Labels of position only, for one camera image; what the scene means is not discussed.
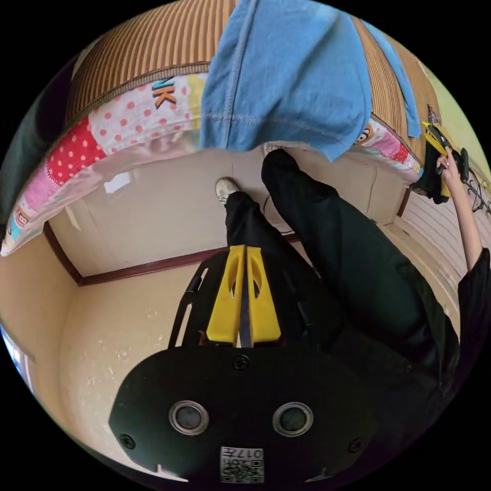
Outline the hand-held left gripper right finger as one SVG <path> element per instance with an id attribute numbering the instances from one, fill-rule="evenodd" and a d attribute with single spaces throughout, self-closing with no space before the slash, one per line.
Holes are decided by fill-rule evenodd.
<path id="1" fill-rule="evenodd" d="M 253 345 L 279 341 L 281 330 L 260 248 L 247 247 L 247 286 Z"/>

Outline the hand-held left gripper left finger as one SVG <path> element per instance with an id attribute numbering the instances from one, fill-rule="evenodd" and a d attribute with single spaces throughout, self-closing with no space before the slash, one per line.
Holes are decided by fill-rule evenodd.
<path id="1" fill-rule="evenodd" d="M 245 246 L 230 247 L 206 330 L 207 338 L 211 342 L 236 347 L 240 327 L 245 258 Z"/>

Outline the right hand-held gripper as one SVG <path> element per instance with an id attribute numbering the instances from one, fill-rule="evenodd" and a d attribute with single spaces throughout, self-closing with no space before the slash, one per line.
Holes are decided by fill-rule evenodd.
<path id="1" fill-rule="evenodd" d="M 452 150 L 460 179 L 462 179 L 462 152 L 454 147 L 449 137 L 437 124 L 422 121 L 422 125 L 425 127 L 426 139 L 425 163 L 421 177 L 417 182 L 411 184 L 411 191 L 426 196 L 435 204 L 444 204 L 449 201 L 451 194 L 442 178 L 441 171 L 437 169 L 437 159 L 445 155 L 446 148 Z"/>

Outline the person's right hand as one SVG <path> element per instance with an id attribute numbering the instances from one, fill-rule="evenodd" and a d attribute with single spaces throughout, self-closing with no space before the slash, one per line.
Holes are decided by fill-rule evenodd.
<path id="1" fill-rule="evenodd" d="M 449 188 L 460 183 L 459 170 L 450 147 L 445 147 L 445 155 L 437 159 L 436 166 Z"/>

